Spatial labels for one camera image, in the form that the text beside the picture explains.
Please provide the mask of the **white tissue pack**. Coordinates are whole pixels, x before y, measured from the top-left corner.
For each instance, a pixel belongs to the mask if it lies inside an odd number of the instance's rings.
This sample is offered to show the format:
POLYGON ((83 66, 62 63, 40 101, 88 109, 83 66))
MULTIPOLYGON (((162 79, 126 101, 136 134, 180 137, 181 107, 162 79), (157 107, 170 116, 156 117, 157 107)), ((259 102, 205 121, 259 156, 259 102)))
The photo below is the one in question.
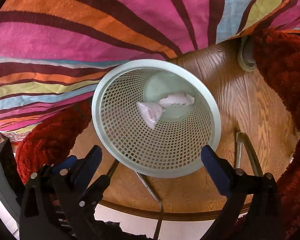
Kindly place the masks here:
POLYGON ((146 125, 150 129, 154 129, 164 109, 156 102, 137 102, 136 105, 146 125))
POLYGON ((159 100, 161 107, 189 106, 194 104, 195 98, 187 92, 176 92, 159 100))

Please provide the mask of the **white mesh trash basket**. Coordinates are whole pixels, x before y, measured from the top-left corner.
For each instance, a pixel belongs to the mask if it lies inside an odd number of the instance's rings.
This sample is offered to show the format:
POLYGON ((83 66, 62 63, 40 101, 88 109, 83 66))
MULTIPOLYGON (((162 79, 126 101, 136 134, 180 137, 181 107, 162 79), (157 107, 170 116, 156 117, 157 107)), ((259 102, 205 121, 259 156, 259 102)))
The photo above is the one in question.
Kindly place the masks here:
POLYGON ((134 60, 112 69, 94 91, 91 113, 107 151, 156 178, 200 169, 202 148, 216 150, 222 131, 217 103, 202 81, 160 60, 134 60))

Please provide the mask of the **colourful striped bed cover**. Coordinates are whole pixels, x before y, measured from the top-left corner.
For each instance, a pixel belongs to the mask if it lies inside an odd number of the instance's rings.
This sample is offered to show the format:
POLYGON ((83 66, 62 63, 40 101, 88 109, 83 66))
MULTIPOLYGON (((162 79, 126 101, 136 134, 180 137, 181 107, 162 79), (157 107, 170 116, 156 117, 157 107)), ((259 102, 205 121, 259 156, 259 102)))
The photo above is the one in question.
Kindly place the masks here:
POLYGON ((300 32, 300 0, 6 0, 0 133, 22 140, 119 64, 170 60, 256 28, 300 32))

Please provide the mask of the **red shaggy rug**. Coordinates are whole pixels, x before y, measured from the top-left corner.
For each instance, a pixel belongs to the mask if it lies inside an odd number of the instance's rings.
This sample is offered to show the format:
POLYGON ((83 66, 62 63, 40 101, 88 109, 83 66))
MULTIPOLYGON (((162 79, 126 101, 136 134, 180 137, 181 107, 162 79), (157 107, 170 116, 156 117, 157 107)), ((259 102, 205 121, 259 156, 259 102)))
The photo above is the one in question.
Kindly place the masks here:
MULTIPOLYGON (((300 36, 277 30, 243 38, 243 51, 256 62, 266 84, 280 97, 300 132, 300 36)), ((19 144, 17 171, 23 183, 43 165, 61 164, 91 120, 91 101, 84 100, 44 120, 19 144)), ((282 200, 279 232, 300 239, 300 139, 294 160, 278 181, 282 200)))

